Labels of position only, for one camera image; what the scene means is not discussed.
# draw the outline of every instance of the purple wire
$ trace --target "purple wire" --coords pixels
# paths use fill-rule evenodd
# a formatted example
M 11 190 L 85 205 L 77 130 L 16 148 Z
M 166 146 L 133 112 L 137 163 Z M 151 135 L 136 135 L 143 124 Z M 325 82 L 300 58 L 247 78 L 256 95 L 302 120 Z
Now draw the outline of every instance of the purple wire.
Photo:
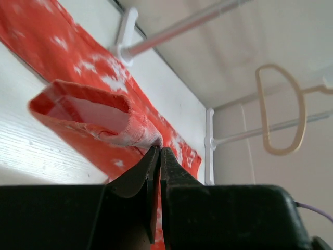
M 329 219 L 332 223 L 333 223 L 333 217 L 331 215 L 329 215 L 328 213 L 316 208 L 316 207 L 313 207 L 313 206 L 310 206 L 308 204 L 304 204 L 304 203 L 299 203 L 299 202 L 296 202 L 296 205 L 298 207 L 302 207 L 302 208 L 306 208 L 308 210 L 311 210 L 311 211 L 314 211 L 324 217 L 326 217 L 327 219 Z

